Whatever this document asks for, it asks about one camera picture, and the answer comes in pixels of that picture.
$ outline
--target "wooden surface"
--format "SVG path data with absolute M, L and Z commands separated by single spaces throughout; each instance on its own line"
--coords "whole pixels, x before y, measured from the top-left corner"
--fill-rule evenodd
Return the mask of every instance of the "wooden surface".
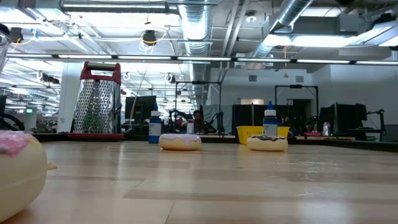
M 40 196 L 4 223 L 398 223 L 398 154 L 204 144 L 44 143 Z

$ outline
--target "ceiling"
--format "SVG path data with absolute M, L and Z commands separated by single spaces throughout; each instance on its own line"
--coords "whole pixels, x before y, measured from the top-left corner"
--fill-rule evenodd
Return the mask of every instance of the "ceiling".
M 90 0 L 79 1 L 79 3 L 91 2 Z M 113 3 L 103 0 L 98 4 Z M 213 1 L 217 6 L 213 6 L 210 19 L 210 55 L 220 56 L 223 48 L 224 38 L 227 33 L 228 21 L 233 8 L 233 0 Z M 246 12 L 252 11 L 256 17 L 254 22 L 247 22 L 243 17 L 238 39 L 233 45 L 232 54 L 249 54 L 257 48 L 263 41 L 264 33 L 262 28 L 264 21 L 268 16 L 276 14 L 279 11 L 282 1 L 280 0 L 254 0 L 249 1 Z M 394 0 L 374 0 L 374 1 L 356 1 L 350 6 L 342 6 L 336 1 L 319 0 L 311 4 L 302 16 L 305 17 L 334 17 L 340 14 L 355 15 L 361 14 L 362 19 L 371 19 L 372 15 L 383 10 L 394 8 Z M 41 11 L 40 19 L 32 17 L 32 14 L 26 14 L 18 9 L 10 7 L 0 7 L 0 23 L 11 27 L 21 27 L 24 40 L 21 44 L 11 44 L 9 53 L 23 54 L 113 54 L 113 55 L 185 55 L 185 44 L 180 43 L 183 40 L 183 29 L 181 27 L 180 16 L 176 14 L 160 13 L 117 13 L 112 11 L 106 14 L 100 12 L 68 12 L 54 13 L 53 11 Z M 238 24 L 240 13 L 235 18 L 233 27 Z M 60 21 L 57 25 L 44 22 Z M 145 30 L 155 30 L 158 41 L 153 49 L 145 50 L 141 45 L 141 36 Z M 388 47 L 366 46 L 366 47 L 297 47 L 287 46 L 282 48 L 273 48 L 271 55 L 276 58 L 316 58 L 316 59 L 363 59 L 380 60 L 391 55 Z M 175 88 L 174 84 L 165 81 L 168 74 L 173 75 L 177 80 L 190 81 L 189 64 L 147 64 L 147 63 L 122 63 L 123 88 L 138 88 L 142 80 L 142 86 L 151 87 L 154 91 L 142 90 L 138 94 L 141 96 L 156 94 L 159 103 L 163 98 L 168 98 L 168 103 L 160 105 L 165 112 L 172 109 L 174 91 L 165 91 L 165 88 Z M 218 76 L 218 66 L 211 69 L 211 80 L 216 80 Z M 289 65 L 290 73 L 303 75 L 312 73 L 322 65 Z M 275 74 L 284 74 L 285 65 L 283 63 L 273 64 L 266 68 L 266 76 L 262 78 L 272 78 Z M 40 80 L 41 73 L 57 78 L 62 82 L 63 62 L 39 62 L 30 60 L 8 60 L 0 76 L 0 85 L 17 86 L 46 86 L 48 83 Z M 264 72 L 255 71 L 255 74 L 264 74 Z M 224 80 L 224 85 L 239 86 L 242 80 L 247 80 L 247 75 L 252 75 L 245 70 L 235 69 L 233 66 L 228 70 Z M 248 85 L 261 85 L 264 82 L 248 83 Z M 57 113 L 57 104 L 59 103 L 60 86 L 52 85 L 53 88 L 3 88 L 2 92 L 10 95 L 10 98 L 18 97 L 24 100 L 9 100 L 10 105 L 26 105 L 28 97 L 33 101 L 48 103 L 48 108 L 42 108 L 42 114 Z M 136 90 L 127 91 L 127 95 L 134 96 Z M 190 100 L 189 91 L 183 91 L 182 96 L 187 99 L 186 103 L 178 103 L 184 111 L 193 111 L 195 109 L 194 99 Z

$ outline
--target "black frame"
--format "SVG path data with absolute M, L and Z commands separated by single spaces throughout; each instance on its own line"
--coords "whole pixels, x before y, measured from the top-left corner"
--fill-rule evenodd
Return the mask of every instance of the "black frame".
M 314 88 L 315 89 L 315 98 L 317 99 L 317 116 L 319 116 L 319 98 L 318 98 L 318 86 L 303 86 L 303 85 L 276 85 L 275 86 L 275 106 L 278 105 L 278 87 L 289 87 L 289 88 Z
M 181 81 L 181 82 L 175 82 L 175 102 L 174 102 L 174 109 L 177 109 L 177 92 L 178 92 L 178 84 L 180 83 L 191 83 L 192 85 L 206 85 L 206 84 L 217 84 L 219 86 L 219 97 L 218 97 L 218 112 L 221 112 L 221 82 L 202 82 L 202 81 L 192 81 L 192 82 L 187 82 L 187 81 Z M 174 122 L 177 120 L 177 114 L 174 113 Z

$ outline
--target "donut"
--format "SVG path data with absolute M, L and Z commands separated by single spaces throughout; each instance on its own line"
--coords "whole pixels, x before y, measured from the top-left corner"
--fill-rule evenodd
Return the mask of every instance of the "donut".
M 196 134 L 162 134 L 159 146 L 164 150 L 200 150 L 201 140 Z
M 250 136 L 248 147 L 257 151 L 286 151 L 287 139 L 282 136 Z
M 30 134 L 0 131 L 0 222 L 35 200 L 47 175 L 47 155 Z

